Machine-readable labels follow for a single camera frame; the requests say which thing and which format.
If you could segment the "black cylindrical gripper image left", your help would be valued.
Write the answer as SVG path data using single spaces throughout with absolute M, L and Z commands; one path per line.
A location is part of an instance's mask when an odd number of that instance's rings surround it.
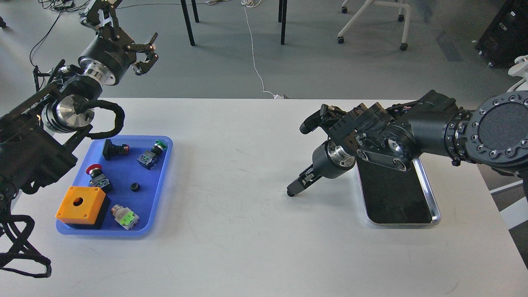
M 145 75 L 159 59 L 155 52 L 158 33 L 145 45 L 135 44 L 134 40 L 123 36 L 119 26 L 116 9 L 121 0 L 92 0 L 80 13 L 80 24 L 93 29 L 97 36 L 78 58 L 79 65 L 86 67 L 89 61 L 100 62 L 111 73 L 104 83 L 115 86 L 132 64 L 134 73 Z M 143 61 L 136 61 L 135 53 L 143 53 Z

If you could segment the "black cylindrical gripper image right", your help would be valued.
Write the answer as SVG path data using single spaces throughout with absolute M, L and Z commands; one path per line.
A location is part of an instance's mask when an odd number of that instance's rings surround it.
M 335 179 L 341 176 L 355 167 L 356 160 L 355 157 L 347 154 L 341 146 L 336 145 L 332 140 L 327 140 L 314 150 L 312 163 L 299 174 L 296 180 L 287 186 L 289 197 L 294 197 L 303 192 L 321 177 Z

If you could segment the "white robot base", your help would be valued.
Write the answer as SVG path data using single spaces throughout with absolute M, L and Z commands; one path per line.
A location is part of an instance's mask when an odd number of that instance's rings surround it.
M 509 87 L 507 92 L 519 92 L 528 90 L 528 55 L 519 56 L 515 59 L 515 65 L 508 70 L 508 75 L 521 77 L 520 81 Z

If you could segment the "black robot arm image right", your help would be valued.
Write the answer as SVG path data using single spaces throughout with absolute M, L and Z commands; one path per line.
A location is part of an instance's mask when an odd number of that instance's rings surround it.
M 328 139 L 313 153 L 312 164 L 287 186 L 294 197 L 321 177 L 334 179 L 357 159 L 406 172 L 423 153 L 485 164 L 507 176 L 520 177 L 527 191 L 528 92 L 506 92 L 475 110 L 430 90 L 419 100 L 383 108 L 360 104 L 350 111 L 322 104 L 300 126 L 302 134 L 322 128 Z

